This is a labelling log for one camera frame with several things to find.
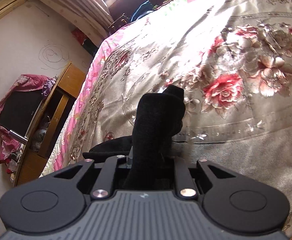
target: metal screw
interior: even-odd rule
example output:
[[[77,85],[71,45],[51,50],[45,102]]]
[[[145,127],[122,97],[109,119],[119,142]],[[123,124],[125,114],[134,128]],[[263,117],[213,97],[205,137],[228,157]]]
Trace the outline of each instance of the metal screw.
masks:
[[[183,197],[193,197],[196,195],[196,191],[193,190],[192,188],[184,188],[180,191],[180,194]]]
[[[94,197],[97,197],[97,198],[103,198],[103,197],[107,197],[108,196],[108,191],[104,190],[104,189],[96,189],[92,195]]]

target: gray ribbed panel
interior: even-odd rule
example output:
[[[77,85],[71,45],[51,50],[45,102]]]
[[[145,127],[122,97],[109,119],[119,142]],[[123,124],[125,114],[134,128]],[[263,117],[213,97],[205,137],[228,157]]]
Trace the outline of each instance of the gray ribbed panel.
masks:
[[[76,224],[46,236],[5,233],[0,240],[285,240],[281,232],[268,236],[236,236],[201,213],[195,202],[172,192],[118,191],[114,198],[95,201]]]

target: pink cloth cover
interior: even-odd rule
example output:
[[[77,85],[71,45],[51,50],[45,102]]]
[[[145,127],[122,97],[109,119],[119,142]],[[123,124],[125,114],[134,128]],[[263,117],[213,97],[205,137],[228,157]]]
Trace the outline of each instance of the pink cloth cover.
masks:
[[[51,78],[43,75],[31,75],[25,74],[20,75],[20,77],[14,82],[12,87],[9,89],[5,97],[0,101],[0,113],[4,108],[4,103],[7,98],[14,91],[33,91],[42,89],[44,84],[51,80]],[[0,125],[0,137],[2,138],[1,153],[0,153],[0,163],[4,163],[10,154],[19,149],[20,143],[9,136],[9,131]]]

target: black sock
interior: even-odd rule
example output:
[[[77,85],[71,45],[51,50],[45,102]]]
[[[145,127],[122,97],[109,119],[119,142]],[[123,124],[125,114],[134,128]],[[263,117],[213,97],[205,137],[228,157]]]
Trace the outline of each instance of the black sock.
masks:
[[[123,136],[100,143],[89,152],[82,153],[85,159],[93,159],[95,163],[103,163],[108,157],[128,155],[132,147],[132,136]]]
[[[162,94],[145,94],[139,101],[132,132],[133,162],[124,188],[152,189],[163,142],[182,128],[184,90],[169,86]]]

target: wooden cabinet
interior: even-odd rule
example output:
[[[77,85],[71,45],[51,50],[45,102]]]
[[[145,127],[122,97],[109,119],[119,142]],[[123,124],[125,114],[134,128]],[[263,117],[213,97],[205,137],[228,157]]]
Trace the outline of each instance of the wooden cabinet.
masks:
[[[14,186],[20,185],[38,178],[44,169],[48,158],[54,148],[62,127],[70,113],[70,110],[80,93],[86,75],[76,68],[73,63],[68,63],[64,71],[58,77],[47,99],[39,106],[32,119],[15,176]],[[51,121],[41,143],[39,152],[30,149],[34,132],[44,116],[50,116]]]

